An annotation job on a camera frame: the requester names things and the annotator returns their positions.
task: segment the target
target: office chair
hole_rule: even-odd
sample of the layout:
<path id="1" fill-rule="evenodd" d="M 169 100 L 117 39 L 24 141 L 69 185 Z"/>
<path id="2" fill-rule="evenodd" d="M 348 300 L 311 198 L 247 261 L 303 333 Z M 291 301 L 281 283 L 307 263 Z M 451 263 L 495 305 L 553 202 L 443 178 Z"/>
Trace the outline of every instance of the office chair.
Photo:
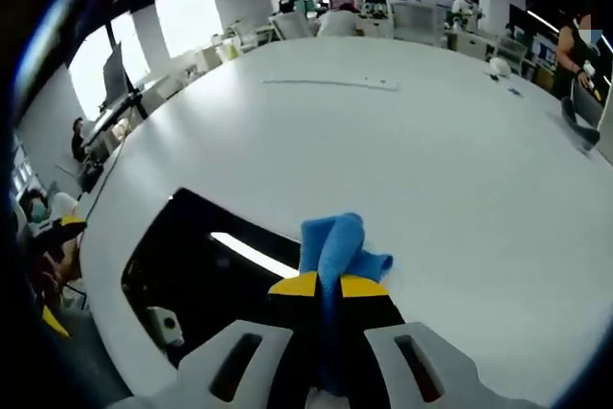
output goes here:
<path id="1" fill-rule="evenodd" d="M 483 61 L 486 59 L 488 45 L 481 40 L 475 40 L 470 34 L 458 33 L 456 34 L 456 52 Z"/>
<path id="2" fill-rule="evenodd" d="M 592 95 L 590 95 L 589 91 L 583 88 L 576 80 L 573 80 L 573 85 L 571 87 L 571 99 L 573 100 L 575 110 L 582 119 L 594 128 L 598 127 L 598 123 L 602 117 L 603 107 Z"/>
<path id="3" fill-rule="evenodd" d="M 521 63 L 528 53 L 528 48 L 512 38 L 499 37 L 494 48 L 494 56 L 505 60 L 511 70 L 521 76 Z"/>
<path id="4" fill-rule="evenodd" d="M 240 40 L 240 52 L 248 53 L 258 48 L 258 35 L 256 34 L 256 28 L 249 21 L 239 21 L 230 29 L 234 31 L 234 34 Z"/>
<path id="5" fill-rule="evenodd" d="M 270 23 L 275 28 L 277 36 L 281 40 L 315 36 L 313 30 L 308 24 L 307 19 L 305 18 L 305 15 L 301 11 L 293 11 L 292 13 L 271 16 Z"/>
<path id="6" fill-rule="evenodd" d="M 388 0 L 388 11 L 395 39 L 441 47 L 442 31 L 437 28 L 438 15 L 434 7 Z"/>

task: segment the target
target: person in white shirt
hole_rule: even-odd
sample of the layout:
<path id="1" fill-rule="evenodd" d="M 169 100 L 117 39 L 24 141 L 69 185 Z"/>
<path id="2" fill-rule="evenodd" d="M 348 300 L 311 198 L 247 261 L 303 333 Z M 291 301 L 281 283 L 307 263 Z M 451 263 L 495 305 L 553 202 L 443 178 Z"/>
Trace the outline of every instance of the person in white shirt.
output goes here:
<path id="1" fill-rule="evenodd" d="M 454 0 L 451 12 L 461 16 L 471 16 L 473 14 L 474 2 L 472 0 Z"/>
<path id="2" fill-rule="evenodd" d="M 352 4 L 343 4 L 338 11 L 328 11 L 317 20 L 318 37 L 346 37 L 362 34 L 360 17 Z"/>
<path id="3" fill-rule="evenodd" d="M 505 26 L 505 31 L 502 33 L 502 36 L 504 38 L 510 38 L 512 40 L 515 40 L 515 27 L 512 25 L 512 23 L 507 23 L 507 26 Z"/>

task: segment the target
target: person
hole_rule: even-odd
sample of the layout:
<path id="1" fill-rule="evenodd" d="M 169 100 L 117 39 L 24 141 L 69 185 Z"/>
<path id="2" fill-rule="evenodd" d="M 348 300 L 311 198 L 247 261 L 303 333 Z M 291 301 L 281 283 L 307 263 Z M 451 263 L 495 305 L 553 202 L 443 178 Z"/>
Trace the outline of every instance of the person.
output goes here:
<path id="1" fill-rule="evenodd" d="M 590 77 L 586 62 L 595 63 L 598 56 L 592 50 L 592 14 L 581 11 L 572 21 L 560 29 L 557 39 L 557 67 L 554 72 L 552 94 L 562 99 L 571 95 L 573 80 L 590 89 Z"/>
<path id="2" fill-rule="evenodd" d="M 329 10 L 329 4 L 325 4 L 324 0 L 313 0 L 313 2 L 315 3 L 318 18 Z"/>
<path id="3" fill-rule="evenodd" d="M 475 5 L 472 0 L 454 0 L 451 6 L 451 12 L 458 17 L 467 17 L 473 14 Z"/>
<path id="4" fill-rule="evenodd" d="M 505 26 L 503 37 L 515 40 L 515 26 L 513 26 L 512 23 L 507 23 L 507 26 Z"/>
<path id="5" fill-rule="evenodd" d="M 82 128 L 83 118 L 78 117 L 73 122 L 73 140 L 71 143 L 71 149 L 73 151 L 73 157 L 80 163 L 82 163 L 87 156 L 85 152 L 85 147 L 83 146 L 83 137 L 81 135 Z"/>
<path id="6" fill-rule="evenodd" d="M 279 13 L 292 13 L 294 11 L 294 0 L 280 0 Z"/>
<path id="7" fill-rule="evenodd" d="M 51 200 L 39 189 L 29 189 L 20 200 L 34 237 L 45 232 L 50 224 L 65 216 L 79 216 L 79 203 L 68 193 L 58 192 Z M 63 258 L 55 261 L 48 252 L 42 255 L 42 275 L 55 293 L 68 282 L 80 277 L 79 242 L 74 238 L 61 245 Z"/>
<path id="8" fill-rule="evenodd" d="M 355 13 L 352 4 L 343 4 L 338 11 L 328 11 L 317 20 L 317 23 L 319 25 L 318 37 L 363 34 L 360 17 Z"/>

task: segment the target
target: person in black shirt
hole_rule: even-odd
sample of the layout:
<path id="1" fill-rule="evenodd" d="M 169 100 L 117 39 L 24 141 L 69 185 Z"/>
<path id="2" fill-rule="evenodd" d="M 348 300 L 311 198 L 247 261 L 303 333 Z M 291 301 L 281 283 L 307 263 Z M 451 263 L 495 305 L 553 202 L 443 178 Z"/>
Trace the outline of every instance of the person in black shirt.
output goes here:
<path id="1" fill-rule="evenodd" d="M 83 127 L 83 118 L 78 117 L 73 122 L 73 140 L 71 143 L 71 148 L 73 151 L 73 157 L 78 162 L 82 162 L 85 160 L 86 153 L 85 147 L 83 146 L 83 137 L 80 134 L 81 128 Z"/>
<path id="2" fill-rule="evenodd" d="M 313 1 L 315 2 L 315 9 L 317 9 L 318 18 L 329 10 L 329 4 L 324 3 L 324 0 Z"/>
<path id="3" fill-rule="evenodd" d="M 571 95 L 571 85 L 574 79 L 589 89 L 590 77 L 583 66 L 585 61 L 596 63 L 598 55 L 591 48 L 589 30 L 592 29 L 592 15 L 589 11 L 583 11 L 577 17 L 564 26 L 559 32 L 557 40 L 557 68 L 554 73 L 554 86 L 552 93 L 558 99 Z M 601 76 L 595 76 L 594 83 L 600 86 Z"/>
<path id="4" fill-rule="evenodd" d="M 294 0 L 280 0 L 279 13 L 292 13 L 294 11 Z"/>

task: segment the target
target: white object on table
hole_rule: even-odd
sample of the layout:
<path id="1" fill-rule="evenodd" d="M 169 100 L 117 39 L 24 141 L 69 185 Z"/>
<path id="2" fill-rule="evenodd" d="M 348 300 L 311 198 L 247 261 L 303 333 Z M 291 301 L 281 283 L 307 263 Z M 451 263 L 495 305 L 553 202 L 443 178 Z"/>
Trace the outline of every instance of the white object on table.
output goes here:
<path id="1" fill-rule="evenodd" d="M 130 390 L 151 395 L 176 376 L 121 278 L 185 187 L 293 239 L 305 219 L 360 213 L 373 250 L 395 256 L 385 284 L 404 320 L 470 356 L 491 390 L 551 404 L 611 319 L 613 168 L 574 148 L 553 96 L 518 76 L 491 81 L 488 68 L 393 40 L 276 42 L 151 114 L 81 246 L 96 324 Z M 399 88 L 262 83 L 288 74 Z"/>
<path id="2" fill-rule="evenodd" d="M 490 59 L 489 66 L 496 76 L 507 78 L 512 74 L 509 64 L 500 57 Z"/>

